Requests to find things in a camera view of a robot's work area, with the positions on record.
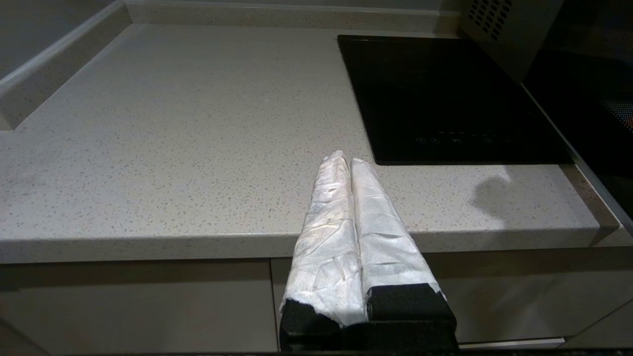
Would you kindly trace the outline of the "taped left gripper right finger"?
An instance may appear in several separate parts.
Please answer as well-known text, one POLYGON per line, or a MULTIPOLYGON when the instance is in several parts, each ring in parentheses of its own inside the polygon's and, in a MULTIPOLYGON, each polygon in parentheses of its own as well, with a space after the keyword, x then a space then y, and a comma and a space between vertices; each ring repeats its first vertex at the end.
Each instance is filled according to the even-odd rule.
POLYGON ((351 188, 362 285, 353 322, 433 321, 455 326, 445 294, 368 162, 352 160, 351 188))

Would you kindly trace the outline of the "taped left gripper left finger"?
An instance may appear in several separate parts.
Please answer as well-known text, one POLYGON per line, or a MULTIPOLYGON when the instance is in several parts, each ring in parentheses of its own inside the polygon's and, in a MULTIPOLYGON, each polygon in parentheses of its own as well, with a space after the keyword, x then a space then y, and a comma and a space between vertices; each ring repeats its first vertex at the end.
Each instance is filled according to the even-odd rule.
POLYGON ((364 323, 351 173, 341 150, 318 167, 280 305, 282 350, 324 350, 343 328, 364 323))

